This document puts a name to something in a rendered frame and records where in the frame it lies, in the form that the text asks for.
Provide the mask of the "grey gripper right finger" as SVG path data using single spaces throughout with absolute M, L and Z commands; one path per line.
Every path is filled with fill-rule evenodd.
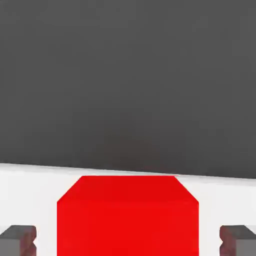
M 256 234 L 245 225 L 222 225 L 219 256 L 256 256 Z

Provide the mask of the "small red cube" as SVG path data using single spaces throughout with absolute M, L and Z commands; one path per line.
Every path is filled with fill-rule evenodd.
M 199 203 L 174 176 L 82 176 L 57 201 L 57 256 L 199 256 Z

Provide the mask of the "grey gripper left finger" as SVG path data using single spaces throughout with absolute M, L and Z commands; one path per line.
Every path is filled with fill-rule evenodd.
M 34 225 L 11 225 L 0 234 L 0 256 L 37 256 Z

